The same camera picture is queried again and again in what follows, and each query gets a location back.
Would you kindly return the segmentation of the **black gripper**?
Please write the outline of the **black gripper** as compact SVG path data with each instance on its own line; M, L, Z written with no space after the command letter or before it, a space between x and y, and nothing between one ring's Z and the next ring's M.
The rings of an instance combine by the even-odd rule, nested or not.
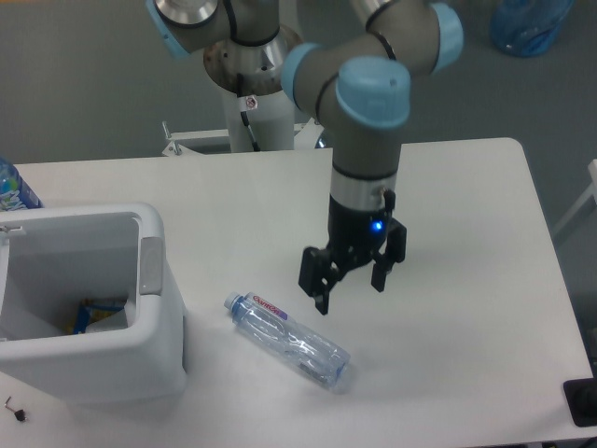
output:
M327 247L304 248L298 285L327 315L332 288L349 272L375 261L371 285L383 292L387 275L406 258L407 228L392 218L396 174L381 178L331 172Z

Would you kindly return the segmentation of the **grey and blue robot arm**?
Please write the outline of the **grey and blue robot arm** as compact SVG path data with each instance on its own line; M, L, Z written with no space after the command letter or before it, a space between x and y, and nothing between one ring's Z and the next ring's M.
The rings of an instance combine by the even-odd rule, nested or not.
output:
M146 9L173 56L202 52L234 150L291 145L296 111L331 134L328 241L305 248L298 279L316 309L326 314L331 289L363 266L383 290L406 256L407 231L393 212L411 81L459 58L457 13L443 3L355 1L364 33L325 49L282 25L275 1L149 1Z

